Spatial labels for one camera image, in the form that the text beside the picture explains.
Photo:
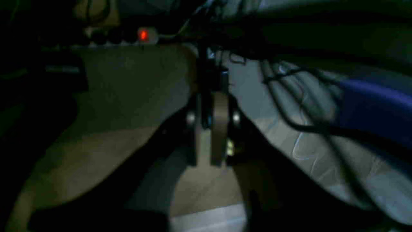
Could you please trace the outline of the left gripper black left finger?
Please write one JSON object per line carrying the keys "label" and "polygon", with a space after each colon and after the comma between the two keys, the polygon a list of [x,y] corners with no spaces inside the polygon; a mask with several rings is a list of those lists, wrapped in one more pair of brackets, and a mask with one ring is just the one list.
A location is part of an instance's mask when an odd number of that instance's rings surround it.
{"label": "left gripper black left finger", "polygon": [[94,188],[57,207],[37,210],[29,220],[33,232],[132,232],[149,227],[169,230],[171,195],[188,166],[197,165],[200,96],[161,123]]}

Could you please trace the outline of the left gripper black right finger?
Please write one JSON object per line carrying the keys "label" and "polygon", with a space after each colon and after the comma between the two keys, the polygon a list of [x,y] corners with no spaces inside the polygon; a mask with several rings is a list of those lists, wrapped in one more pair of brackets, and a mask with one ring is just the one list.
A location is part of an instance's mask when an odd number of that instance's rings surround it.
{"label": "left gripper black right finger", "polygon": [[383,213],[330,194],[274,147],[228,94],[212,94],[213,165],[233,168],[250,232],[369,232]]}

